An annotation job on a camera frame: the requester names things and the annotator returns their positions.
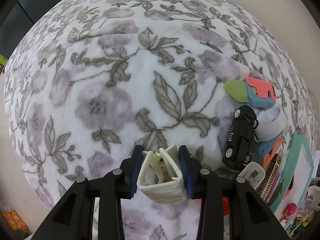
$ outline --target pink figurine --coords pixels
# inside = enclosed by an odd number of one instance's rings
[[[289,218],[298,210],[297,205],[295,203],[289,203],[286,209],[282,212],[283,217],[279,219],[281,223],[285,220],[285,223],[288,223]]]

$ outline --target white tape roll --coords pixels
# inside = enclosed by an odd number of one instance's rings
[[[262,110],[257,119],[259,126],[256,129],[256,137],[261,142],[273,139],[287,125],[287,119],[278,103],[266,111]]]

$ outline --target toy car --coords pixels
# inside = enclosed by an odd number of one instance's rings
[[[235,111],[222,157],[222,162],[227,167],[242,171],[251,162],[256,147],[255,129],[258,125],[257,116],[251,107],[243,105]]]

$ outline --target floral blanket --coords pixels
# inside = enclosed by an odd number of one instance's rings
[[[5,110],[25,176],[50,210],[79,175],[104,176],[145,150],[187,145],[232,173],[221,150],[240,105],[227,79],[276,86],[288,119],[281,154],[318,126],[305,83],[259,21],[229,0],[63,0],[28,32],[5,71]],[[127,240],[195,239],[200,201],[123,201]],[[97,236],[97,208],[93,235]]]

